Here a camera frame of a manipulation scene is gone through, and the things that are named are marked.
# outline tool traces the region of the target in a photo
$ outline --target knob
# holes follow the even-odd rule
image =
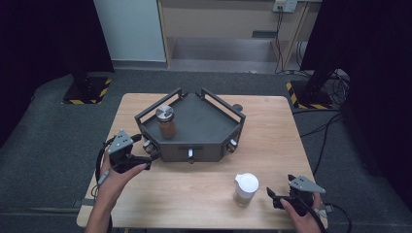
[[[232,107],[239,112],[242,112],[243,110],[243,106],[241,106],[240,104],[234,104],[232,105]]]
[[[143,149],[145,150],[146,153],[151,154],[153,151],[155,151],[155,146],[153,143],[148,140],[143,144]]]
[[[233,139],[230,139],[230,142],[227,144],[227,151],[233,153],[236,150],[237,143]]]
[[[193,149],[189,149],[189,152],[188,152],[188,162],[189,162],[190,164],[193,164],[193,163],[194,163]]]

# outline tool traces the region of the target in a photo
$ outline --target jar lid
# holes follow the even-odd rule
[[[252,197],[258,190],[258,178],[253,174],[238,174],[235,180],[238,183],[239,194],[245,198]]]
[[[175,116],[173,108],[168,105],[158,107],[155,111],[155,115],[159,121],[163,122],[170,121]]]

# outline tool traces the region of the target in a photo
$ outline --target fingers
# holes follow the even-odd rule
[[[130,181],[132,178],[137,176],[139,173],[141,173],[143,170],[145,170],[147,166],[148,166],[148,164],[146,164],[146,163],[139,164],[139,165],[133,167],[132,169],[128,170],[127,172],[125,172],[124,175],[126,176],[127,181]]]
[[[322,199],[321,199],[321,194],[319,192],[314,192],[313,193],[313,206],[312,208],[315,209],[320,209],[322,206]]]
[[[282,206],[284,207],[285,211],[288,213],[288,215],[291,217],[292,221],[295,221],[296,219],[299,218],[299,215],[297,214],[296,210],[294,207],[285,199],[281,199]]]

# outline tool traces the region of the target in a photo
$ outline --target black cable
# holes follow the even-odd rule
[[[319,226],[319,229],[321,230],[321,233],[327,233],[324,224],[321,222],[321,219],[319,218],[319,216],[315,213],[315,211],[312,209],[312,207],[309,207],[308,205],[306,205],[306,203],[297,195],[294,195],[291,193],[291,196],[293,198],[296,198],[304,207],[305,209],[309,212],[309,214],[313,217],[313,219],[316,221],[316,223]]]
[[[90,192],[90,194],[91,194],[91,196],[93,197],[94,201],[96,201],[96,198],[97,198],[97,190],[98,190],[98,187],[97,187],[97,185],[95,185],[95,186],[91,189],[91,192]]]
[[[278,55],[278,62],[276,63],[275,74],[283,73],[283,56],[282,56],[282,53],[281,53],[281,46],[280,46],[280,43],[279,43],[279,31],[280,31],[280,28],[281,28],[281,25],[282,25],[283,7],[278,7],[278,10],[279,10],[279,14],[278,14],[278,24],[277,24],[277,27],[276,27],[277,35],[276,35],[275,43],[276,43],[276,49],[278,50],[279,55]],[[281,72],[277,72],[278,67],[279,67],[279,63],[282,63]]]
[[[327,206],[332,206],[333,208],[338,209],[339,211],[341,211],[343,213],[343,215],[345,215],[345,217],[348,219],[348,230],[346,231],[347,233],[350,233],[352,231],[352,220],[349,217],[348,213],[346,213],[345,210],[343,210],[342,207],[336,205],[336,204],[332,204],[332,203],[324,203]]]
[[[96,183],[98,183],[98,182],[99,182],[99,179],[100,179],[100,167],[101,167],[101,162],[102,162],[102,158],[103,158],[104,152],[106,151],[106,148],[113,143],[113,141],[115,140],[115,138],[116,138],[116,135],[115,135],[113,138],[109,139],[106,143],[103,143],[103,147],[100,149],[99,153],[97,154],[96,170],[95,170],[95,172],[94,172],[94,176],[95,176],[95,178],[96,178]],[[112,228],[113,228],[113,221],[112,221],[112,215],[110,215],[110,218],[109,218],[109,226],[107,227],[107,232],[108,232],[108,233],[111,233],[111,232],[112,232]]]
[[[302,45],[302,42],[297,42],[297,45],[296,45],[296,53],[295,53],[295,55],[296,55],[296,63],[297,63],[297,66],[299,67],[299,69],[301,68],[300,63],[299,63],[299,56],[300,56],[300,47],[301,47],[301,45]]]
[[[315,170],[314,170],[314,172],[313,172],[313,176],[315,176],[316,173],[318,172],[319,165],[321,164],[321,160],[322,160],[322,157],[323,157],[323,155],[324,155],[324,149],[325,149],[325,144],[326,144],[327,130],[329,129],[329,126],[330,126],[330,124],[333,122],[333,120],[334,120],[336,117],[339,117],[339,116],[341,116],[341,114],[337,114],[337,115],[333,116],[333,117],[329,120],[329,122],[327,123],[327,125],[326,125],[325,134],[324,134],[324,141],[323,141],[323,143],[322,143],[321,152],[320,152],[320,154],[319,154],[318,163],[316,164]]]
[[[325,123],[325,124],[319,126],[318,128],[310,131],[309,133],[305,133],[305,134],[300,135],[300,138],[309,136],[309,135],[314,134],[314,133],[321,132],[321,131],[323,131],[324,129],[326,129],[326,127],[327,127],[328,125],[330,125],[330,124],[332,124],[332,123],[335,123],[336,121],[339,121],[339,120],[341,120],[341,119],[342,119],[342,118],[339,118],[339,119],[333,120],[332,122]]]
[[[342,105],[347,97],[349,91],[349,81],[342,78],[338,73],[338,69],[336,69],[330,76],[330,80],[333,80],[332,83],[332,93],[329,95],[329,98],[336,105]]]
[[[278,72],[277,74],[284,74],[284,75],[299,75],[303,76],[305,78],[310,78],[311,75],[306,73],[305,71],[299,71],[299,70],[282,70],[282,72]]]
[[[303,61],[303,56],[302,56],[302,53],[301,53],[301,49],[302,49],[302,42],[300,42],[298,54],[299,54],[300,60]]]

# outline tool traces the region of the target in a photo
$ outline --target human arm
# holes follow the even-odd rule
[[[321,194],[319,192],[313,193],[314,200],[312,208],[320,209],[322,200]],[[282,206],[285,211],[291,217],[294,228],[297,233],[320,233],[321,229],[319,228],[318,223],[312,217],[310,213],[306,213],[305,216],[300,216],[294,207],[285,199],[281,199]]]
[[[104,182],[99,186],[97,198],[86,225],[86,233],[107,232],[110,213],[115,208],[121,192],[126,184],[145,170],[146,167],[146,164],[140,164],[120,174],[111,168],[109,154],[104,154],[100,177],[107,171],[109,173]]]

